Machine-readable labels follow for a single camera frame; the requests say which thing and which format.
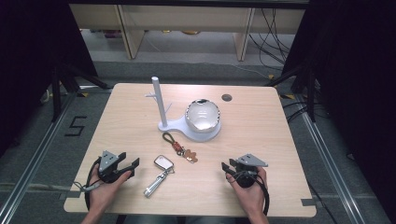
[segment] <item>finger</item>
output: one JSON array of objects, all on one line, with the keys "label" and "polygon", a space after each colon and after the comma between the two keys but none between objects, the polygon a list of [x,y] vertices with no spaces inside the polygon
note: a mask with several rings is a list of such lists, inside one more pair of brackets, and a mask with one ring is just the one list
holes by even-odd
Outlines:
[{"label": "finger", "polygon": [[264,168],[262,168],[260,166],[257,167],[257,170],[258,170],[257,175],[262,178],[262,180],[264,181],[265,187],[268,189],[268,187],[267,187],[267,172],[264,170]]},{"label": "finger", "polygon": [[120,175],[119,179],[116,181],[117,185],[121,186],[125,181],[127,181],[131,173],[132,171],[127,171]]},{"label": "finger", "polygon": [[234,190],[238,190],[241,188],[232,175],[226,174],[225,176],[227,178],[227,181],[230,183],[231,187],[233,187]]},{"label": "finger", "polygon": [[98,176],[98,169],[99,169],[99,164],[95,164],[95,165],[93,166],[93,169],[92,169],[90,184],[91,184],[92,182],[96,181],[97,179],[99,179],[99,176]]}]

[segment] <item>human hand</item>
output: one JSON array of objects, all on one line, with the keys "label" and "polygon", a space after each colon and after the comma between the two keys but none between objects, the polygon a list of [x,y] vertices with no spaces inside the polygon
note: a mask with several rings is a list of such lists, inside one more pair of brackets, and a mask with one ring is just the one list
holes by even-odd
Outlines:
[{"label": "human hand", "polygon": [[[257,167],[258,170],[258,181],[264,182],[264,186],[267,187],[267,173],[262,167]],[[230,175],[226,174],[227,180],[230,182],[233,190],[235,191],[236,197],[241,204],[244,211],[247,213],[252,224],[256,223],[268,223],[267,217],[262,212],[264,205],[264,193],[258,183],[254,183],[251,187],[243,189]]]},{"label": "human hand", "polygon": [[[93,167],[90,185],[99,180],[98,167],[99,164]],[[128,179],[131,173],[132,171],[125,172],[111,184],[104,183],[102,180],[98,181],[101,185],[90,191],[90,211],[82,223],[97,223],[100,220],[102,214],[113,203],[120,186]]]}]

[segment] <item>cabinet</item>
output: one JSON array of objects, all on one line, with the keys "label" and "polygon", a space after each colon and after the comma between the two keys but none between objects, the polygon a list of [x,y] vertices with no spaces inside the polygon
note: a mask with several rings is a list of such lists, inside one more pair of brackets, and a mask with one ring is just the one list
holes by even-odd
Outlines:
[{"label": "cabinet", "polygon": [[[238,61],[244,61],[250,33],[268,33],[265,18],[271,8],[157,7],[70,4],[78,26],[85,29],[121,30],[127,55],[136,57],[145,30],[202,31],[233,34]],[[278,34],[297,33],[302,9],[276,9]]]}]

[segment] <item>keychain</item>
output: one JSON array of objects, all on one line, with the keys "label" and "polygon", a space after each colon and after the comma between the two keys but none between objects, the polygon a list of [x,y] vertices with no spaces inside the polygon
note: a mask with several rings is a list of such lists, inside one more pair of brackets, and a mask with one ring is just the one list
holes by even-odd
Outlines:
[{"label": "keychain", "polygon": [[198,159],[195,158],[197,154],[195,152],[191,152],[191,150],[189,149],[186,150],[184,147],[182,147],[177,141],[175,141],[170,133],[163,133],[163,140],[172,145],[172,148],[175,150],[178,156],[186,158],[186,160],[190,163],[198,162]]}]

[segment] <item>white stand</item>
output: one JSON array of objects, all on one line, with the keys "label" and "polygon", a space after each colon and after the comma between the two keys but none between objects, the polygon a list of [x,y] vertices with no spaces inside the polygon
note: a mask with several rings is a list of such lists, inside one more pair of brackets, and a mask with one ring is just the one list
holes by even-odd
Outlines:
[{"label": "white stand", "polygon": [[180,132],[184,133],[186,137],[195,142],[207,142],[216,135],[218,135],[221,123],[219,122],[216,128],[210,133],[198,133],[193,131],[186,122],[185,116],[182,116],[180,119],[176,120],[167,120],[165,115],[165,109],[163,107],[163,96],[161,94],[160,89],[160,81],[157,77],[152,77],[152,84],[154,85],[155,94],[147,95],[150,97],[155,97],[158,105],[158,109],[160,110],[161,122],[158,124],[158,129],[162,132]]}]

